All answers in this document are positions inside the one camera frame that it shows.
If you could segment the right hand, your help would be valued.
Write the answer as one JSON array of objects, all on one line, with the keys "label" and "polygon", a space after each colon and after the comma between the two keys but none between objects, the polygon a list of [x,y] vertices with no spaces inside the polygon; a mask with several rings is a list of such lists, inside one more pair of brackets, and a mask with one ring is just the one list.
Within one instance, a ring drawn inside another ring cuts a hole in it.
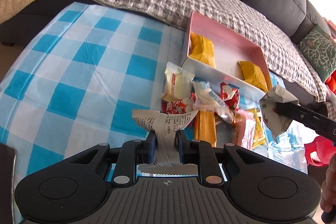
[{"label": "right hand", "polygon": [[335,205],[336,192],[335,192],[335,155],[329,161],[329,167],[326,170],[326,180],[322,183],[322,199],[321,209],[329,213]]}]

